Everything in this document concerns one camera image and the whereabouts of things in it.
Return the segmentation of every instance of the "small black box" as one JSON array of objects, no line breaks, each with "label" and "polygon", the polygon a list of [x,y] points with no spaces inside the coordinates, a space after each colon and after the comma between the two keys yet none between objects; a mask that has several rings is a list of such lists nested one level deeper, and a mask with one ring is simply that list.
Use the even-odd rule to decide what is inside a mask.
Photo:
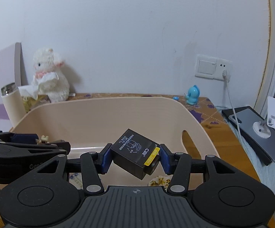
[{"label": "small black box", "polygon": [[142,180],[146,174],[151,175],[158,166],[158,155],[149,166],[144,165],[157,146],[154,141],[127,129],[111,147],[113,162]]}]

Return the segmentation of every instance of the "power cord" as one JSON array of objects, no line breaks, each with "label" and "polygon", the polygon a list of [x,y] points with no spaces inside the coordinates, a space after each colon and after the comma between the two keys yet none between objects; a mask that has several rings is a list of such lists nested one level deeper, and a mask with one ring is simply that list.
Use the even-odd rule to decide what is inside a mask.
[{"label": "power cord", "polygon": [[226,83],[226,89],[227,89],[227,92],[228,92],[228,97],[229,97],[229,102],[231,103],[231,108],[233,110],[233,113],[234,113],[234,119],[236,120],[236,125],[237,125],[237,130],[238,130],[238,134],[239,134],[239,142],[241,145],[243,145],[242,143],[242,138],[241,138],[241,133],[240,133],[240,127],[239,127],[239,122],[238,122],[238,118],[237,118],[237,114],[234,110],[234,106],[232,105],[232,102],[231,102],[231,95],[230,95],[230,92],[229,92],[229,87],[228,87],[228,83],[229,83],[229,79],[230,79],[230,75],[228,74],[227,70],[224,70],[222,72],[222,76],[223,76],[223,79]]}]

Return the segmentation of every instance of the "white thermos bottle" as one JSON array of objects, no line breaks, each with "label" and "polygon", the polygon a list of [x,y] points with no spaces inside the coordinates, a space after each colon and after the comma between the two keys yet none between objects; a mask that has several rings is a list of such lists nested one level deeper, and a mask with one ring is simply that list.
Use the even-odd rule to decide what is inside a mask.
[{"label": "white thermos bottle", "polygon": [[10,83],[2,87],[1,97],[10,122],[12,126],[15,127],[21,118],[23,118],[26,114],[23,101],[16,84]]}]

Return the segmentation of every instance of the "yellow sticker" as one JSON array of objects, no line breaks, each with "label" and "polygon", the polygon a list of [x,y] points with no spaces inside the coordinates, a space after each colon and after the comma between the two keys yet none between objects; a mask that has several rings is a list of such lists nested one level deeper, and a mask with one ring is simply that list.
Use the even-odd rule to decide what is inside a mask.
[{"label": "yellow sticker", "polygon": [[144,163],[144,165],[147,165],[149,166],[151,164],[151,162],[154,160],[155,156],[158,154],[160,148],[159,147],[156,147],[152,154],[150,154],[149,158],[147,159],[147,161]]}]

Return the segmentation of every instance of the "table surface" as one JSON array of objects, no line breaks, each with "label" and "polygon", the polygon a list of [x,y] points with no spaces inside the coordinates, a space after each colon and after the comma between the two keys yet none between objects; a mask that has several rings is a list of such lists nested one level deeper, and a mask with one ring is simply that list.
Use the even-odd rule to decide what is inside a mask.
[{"label": "table surface", "polygon": [[[102,97],[140,97],[154,96],[172,98],[172,95],[154,95],[154,94],[135,94],[135,93],[76,93],[69,100],[102,98]],[[252,178],[259,180],[258,175],[246,155],[244,149],[240,145],[237,137],[234,135],[228,124],[224,121],[222,115],[214,107],[212,102],[205,97],[200,97],[196,105],[188,105],[185,103],[184,96],[179,96],[179,102],[182,103],[191,114],[200,122],[209,138],[216,147],[221,159],[248,174]],[[187,132],[183,133],[183,144],[187,152],[196,159],[200,159],[200,154],[196,149],[193,141]],[[269,221],[268,226],[275,228],[274,217]]]}]

